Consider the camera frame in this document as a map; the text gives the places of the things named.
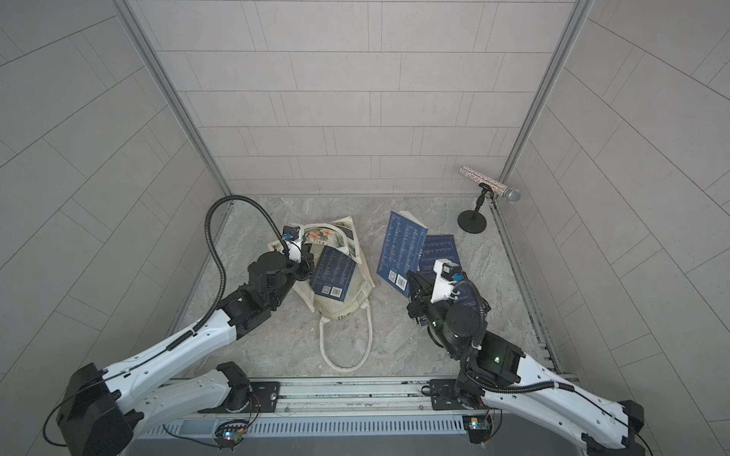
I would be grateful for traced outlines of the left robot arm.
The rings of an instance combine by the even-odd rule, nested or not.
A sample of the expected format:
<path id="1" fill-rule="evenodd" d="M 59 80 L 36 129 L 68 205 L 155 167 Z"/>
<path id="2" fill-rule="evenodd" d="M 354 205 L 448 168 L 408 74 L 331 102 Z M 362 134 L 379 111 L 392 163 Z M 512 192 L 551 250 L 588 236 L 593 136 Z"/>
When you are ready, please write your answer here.
<path id="1" fill-rule="evenodd" d="M 231 294 L 220 284 L 216 298 L 194 324 L 128 359 L 72 374 L 63 400 L 49 413 L 62 434 L 60 448 L 72 455 L 118 455 L 150 429 L 192 412 L 248 412 L 240 430 L 217 433 L 219 446 L 235 448 L 262 412 L 265 397 L 234 362 L 199 377 L 169 383 L 174 374 L 252 332 L 283 303 L 298 281 L 310 279 L 314 257 L 302 249 L 304 230 L 274 231 L 278 250 L 248 267 L 249 281 Z"/>

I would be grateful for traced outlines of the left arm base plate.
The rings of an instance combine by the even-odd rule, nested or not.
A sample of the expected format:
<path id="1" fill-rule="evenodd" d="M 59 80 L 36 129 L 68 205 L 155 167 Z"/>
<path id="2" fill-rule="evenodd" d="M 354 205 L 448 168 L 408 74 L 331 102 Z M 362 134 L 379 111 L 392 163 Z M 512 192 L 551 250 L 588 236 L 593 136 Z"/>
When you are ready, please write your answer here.
<path id="1" fill-rule="evenodd" d="M 229 413 L 273 413 L 281 394 L 281 383 L 275 381 L 254 381 L 246 391 L 235 389 L 233 403 L 225 410 Z"/>

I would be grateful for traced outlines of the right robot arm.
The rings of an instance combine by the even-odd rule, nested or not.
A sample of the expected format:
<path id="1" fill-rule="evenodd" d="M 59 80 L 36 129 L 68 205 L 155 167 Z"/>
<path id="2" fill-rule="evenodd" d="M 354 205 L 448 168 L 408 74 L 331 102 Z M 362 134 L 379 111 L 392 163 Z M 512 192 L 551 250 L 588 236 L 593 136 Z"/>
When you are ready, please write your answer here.
<path id="1" fill-rule="evenodd" d="M 458 362 L 446 397 L 477 410 L 502 410 L 551 431 L 587 455 L 646 455 L 640 432 L 644 408 L 601 398 L 541 365 L 523 349 L 489 332 L 490 305 L 461 267 L 408 272 L 410 318 L 427 322 L 437 347 Z"/>

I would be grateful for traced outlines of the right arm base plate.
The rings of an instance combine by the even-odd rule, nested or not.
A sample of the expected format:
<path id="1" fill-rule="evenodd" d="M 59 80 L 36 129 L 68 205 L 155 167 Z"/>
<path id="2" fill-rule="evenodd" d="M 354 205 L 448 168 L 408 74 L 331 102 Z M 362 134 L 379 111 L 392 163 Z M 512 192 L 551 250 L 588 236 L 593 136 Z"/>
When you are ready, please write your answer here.
<path id="1" fill-rule="evenodd" d="M 422 388 L 433 410 L 486 410 L 479 396 L 460 389 L 455 379 L 432 379 Z"/>

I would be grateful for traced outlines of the floral canvas tote bag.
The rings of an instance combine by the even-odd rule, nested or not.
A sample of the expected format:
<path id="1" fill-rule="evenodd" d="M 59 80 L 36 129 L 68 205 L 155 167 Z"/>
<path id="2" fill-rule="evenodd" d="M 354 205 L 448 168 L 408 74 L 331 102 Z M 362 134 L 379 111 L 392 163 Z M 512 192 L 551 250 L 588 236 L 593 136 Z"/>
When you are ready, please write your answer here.
<path id="1" fill-rule="evenodd" d="M 304 281 L 296 282 L 293 290 L 309 310 L 319 315 L 319 351 L 324 362 L 340 374 L 359 370 L 372 353 L 374 326 L 370 294 L 375 288 L 367 260 L 359 244 L 357 228 L 352 217 L 332 222 L 287 225 L 282 241 L 272 241 L 267 247 L 281 253 L 290 248 L 289 258 L 309 268 Z M 325 325 L 342 320 L 358 311 L 366 315 L 368 339 L 363 357 L 351 367 L 334 363 L 325 348 Z"/>

